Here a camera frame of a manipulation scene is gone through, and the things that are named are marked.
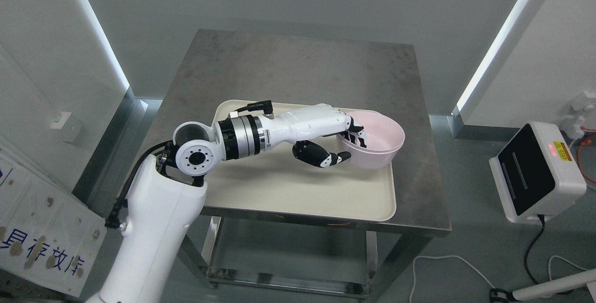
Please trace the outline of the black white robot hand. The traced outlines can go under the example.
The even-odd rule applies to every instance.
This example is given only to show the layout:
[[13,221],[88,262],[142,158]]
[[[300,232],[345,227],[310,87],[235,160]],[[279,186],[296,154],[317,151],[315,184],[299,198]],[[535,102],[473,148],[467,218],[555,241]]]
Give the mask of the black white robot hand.
[[282,142],[292,144],[296,159],[318,168],[332,167],[349,159],[349,152],[333,153],[313,140],[339,134],[344,139],[367,147],[364,126],[353,117],[329,104],[315,104],[279,114],[274,118],[256,117],[265,129],[266,148],[273,149]]

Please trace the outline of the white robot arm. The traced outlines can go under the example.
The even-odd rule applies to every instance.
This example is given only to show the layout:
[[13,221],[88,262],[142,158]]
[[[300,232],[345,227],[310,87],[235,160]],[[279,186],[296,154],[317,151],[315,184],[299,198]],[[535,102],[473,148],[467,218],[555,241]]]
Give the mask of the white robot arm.
[[146,150],[134,164],[106,219],[123,241],[102,288],[90,303],[157,303],[188,227],[207,195],[204,178],[218,163],[266,148],[259,117],[274,116],[270,100],[249,103],[212,126],[186,122],[172,140]]

